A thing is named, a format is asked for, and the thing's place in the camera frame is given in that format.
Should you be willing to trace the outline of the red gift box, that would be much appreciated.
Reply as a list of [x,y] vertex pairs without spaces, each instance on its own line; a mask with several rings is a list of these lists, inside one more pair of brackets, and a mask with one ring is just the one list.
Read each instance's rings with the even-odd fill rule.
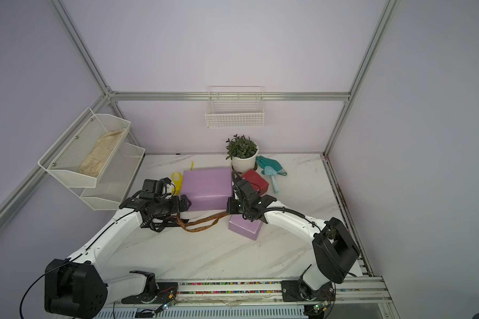
[[255,170],[249,170],[242,174],[242,178],[249,181],[252,187],[260,194],[266,194],[269,190],[269,183],[262,178],[261,175],[258,174]]

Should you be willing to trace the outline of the black lettered ribbon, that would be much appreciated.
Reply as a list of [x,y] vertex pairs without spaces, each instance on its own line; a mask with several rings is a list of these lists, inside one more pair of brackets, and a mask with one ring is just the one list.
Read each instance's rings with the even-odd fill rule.
[[166,228],[179,227],[176,216],[174,214],[169,215],[146,215],[141,214],[142,223],[140,228],[150,229],[156,233],[161,233]]

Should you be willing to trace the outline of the small purple gift box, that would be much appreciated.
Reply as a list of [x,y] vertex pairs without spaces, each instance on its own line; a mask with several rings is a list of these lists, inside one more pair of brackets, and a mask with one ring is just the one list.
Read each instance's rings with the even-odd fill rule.
[[228,229],[238,235],[256,241],[263,223],[260,220],[250,221],[241,215],[232,215],[228,222]]

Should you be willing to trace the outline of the large purple gift box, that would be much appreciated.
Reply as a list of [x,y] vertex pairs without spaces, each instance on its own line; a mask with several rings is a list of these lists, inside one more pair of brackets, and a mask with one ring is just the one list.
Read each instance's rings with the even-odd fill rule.
[[233,196],[232,170],[228,167],[185,171],[181,194],[191,202],[189,211],[225,211]]

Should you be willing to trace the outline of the yellow satin ribbon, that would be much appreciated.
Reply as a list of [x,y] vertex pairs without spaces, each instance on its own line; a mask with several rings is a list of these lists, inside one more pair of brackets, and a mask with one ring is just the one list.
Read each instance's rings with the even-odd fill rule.
[[190,168],[187,170],[177,171],[171,175],[172,180],[172,195],[180,195],[182,192],[182,184],[184,180],[184,173],[186,171],[192,171],[194,169],[194,162],[191,161]]

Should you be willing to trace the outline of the brown satin ribbon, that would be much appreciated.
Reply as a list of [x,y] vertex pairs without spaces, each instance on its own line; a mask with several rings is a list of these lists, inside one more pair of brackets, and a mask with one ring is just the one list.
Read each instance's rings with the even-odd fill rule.
[[201,232],[201,231],[206,231],[207,229],[215,226],[216,224],[218,224],[218,222],[221,219],[223,219],[223,218],[225,218],[229,215],[230,214],[228,214],[226,211],[223,211],[223,212],[220,212],[220,213],[216,213],[214,215],[207,216],[203,219],[198,219],[198,220],[195,220],[195,221],[185,222],[181,218],[181,213],[177,213],[176,214],[176,222],[186,232],[188,232],[188,233],[198,233],[198,232]]

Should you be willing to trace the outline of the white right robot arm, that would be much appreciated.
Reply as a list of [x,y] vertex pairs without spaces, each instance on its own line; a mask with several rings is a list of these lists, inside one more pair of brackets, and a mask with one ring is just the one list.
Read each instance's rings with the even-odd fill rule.
[[285,302],[335,301],[336,284],[356,276],[352,268],[360,250],[344,223],[295,211],[271,195],[261,195],[238,172],[232,172],[234,195],[228,199],[227,212],[241,215],[250,222],[261,221],[280,227],[310,244],[315,262],[297,280],[283,280],[281,290]]

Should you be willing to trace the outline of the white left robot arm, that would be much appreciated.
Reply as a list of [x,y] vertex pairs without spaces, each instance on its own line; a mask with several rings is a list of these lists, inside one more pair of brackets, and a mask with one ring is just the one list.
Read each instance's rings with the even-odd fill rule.
[[111,279],[102,272],[133,231],[160,232],[175,227],[177,214],[190,206],[185,195],[176,195],[171,179],[145,180],[142,189],[125,199],[92,239],[66,259],[54,259],[47,265],[40,277],[44,281],[45,311],[73,318],[94,318],[104,306],[117,301],[170,302],[174,292],[164,292],[153,272],[133,270]]

